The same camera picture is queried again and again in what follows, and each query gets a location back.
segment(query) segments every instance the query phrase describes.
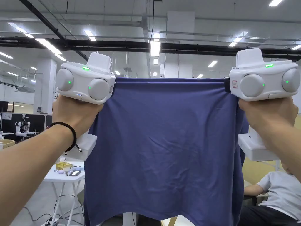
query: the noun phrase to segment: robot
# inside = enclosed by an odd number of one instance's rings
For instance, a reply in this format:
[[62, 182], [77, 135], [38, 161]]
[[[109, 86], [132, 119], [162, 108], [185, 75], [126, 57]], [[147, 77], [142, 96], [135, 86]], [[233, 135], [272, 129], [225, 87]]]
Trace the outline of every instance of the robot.
[[33, 137], [39, 132], [29, 132], [30, 122], [26, 122], [28, 117], [23, 117], [23, 121], [16, 122], [16, 136]]
[[[290, 97], [298, 93], [300, 73], [298, 65], [292, 61], [265, 63], [258, 48], [242, 50], [237, 53], [237, 66], [233, 67], [225, 79], [225, 90], [246, 100]], [[92, 53], [87, 65], [67, 62], [62, 64], [57, 74], [56, 85], [59, 94], [86, 101], [103, 104], [111, 96], [115, 76], [110, 70], [108, 56]], [[97, 137], [86, 132], [77, 141], [79, 148], [73, 148], [68, 156], [86, 160], [93, 150]], [[246, 156], [253, 161], [278, 160], [267, 150], [258, 133], [239, 134], [238, 144]]]

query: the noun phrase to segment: hand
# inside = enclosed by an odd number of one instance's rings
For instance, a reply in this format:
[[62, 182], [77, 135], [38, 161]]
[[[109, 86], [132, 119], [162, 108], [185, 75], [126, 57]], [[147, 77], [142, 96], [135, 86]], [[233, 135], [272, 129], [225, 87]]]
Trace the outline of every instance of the hand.
[[258, 133], [273, 124], [293, 126], [298, 114], [298, 107], [294, 105], [292, 98], [253, 102], [240, 99], [239, 107], [245, 111], [250, 126]]
[[59, 95], [53, 103], [52, 122], [64, 122], [72, 126], [77, 137], [87, 132], [102, 105], [80, 102], [76, 99]]

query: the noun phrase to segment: forearm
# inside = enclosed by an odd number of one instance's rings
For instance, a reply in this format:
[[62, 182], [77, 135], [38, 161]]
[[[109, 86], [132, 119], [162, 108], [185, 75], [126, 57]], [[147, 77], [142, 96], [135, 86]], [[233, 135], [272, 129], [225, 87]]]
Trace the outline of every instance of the forearm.
[[72, 142], [72, 132], [64, 126], [55, 125], [36, 137], [0, 152], [3, 169], [0, 174], [2, 225], [10, 225], [51, 166]]
[[289, 166], [301, 182], [301, 130], [289, 124], [272, 124], [259, 131], [266, 147]]
[[258, 184], [249, 185], [244, 188], [244, 195], [257, 196], [263, 192], [263, 189]]

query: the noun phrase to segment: seated person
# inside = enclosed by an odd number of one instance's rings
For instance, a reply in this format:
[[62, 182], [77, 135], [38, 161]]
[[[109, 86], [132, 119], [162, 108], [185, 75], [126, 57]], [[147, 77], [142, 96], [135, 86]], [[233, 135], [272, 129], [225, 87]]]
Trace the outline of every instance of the seated person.
[[243, 206], [238, 226], [301, 225], [301, 183], [282, 163], [285, 172], [269, 172], [258, 184], [245, 187], [244, 195], [268, 192], [258, 206]]

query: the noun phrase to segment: gray t-shirt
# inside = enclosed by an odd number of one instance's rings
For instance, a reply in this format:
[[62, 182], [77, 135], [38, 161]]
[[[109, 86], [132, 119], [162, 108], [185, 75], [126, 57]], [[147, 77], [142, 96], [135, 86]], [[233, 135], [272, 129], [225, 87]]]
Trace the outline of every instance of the gray t-shirt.
[[268, 200], [259, 206], [273, 208], [301, 221], [301, 183], [294, 175], [280, 171], [269, 172], [257, 184], [268, 192]]

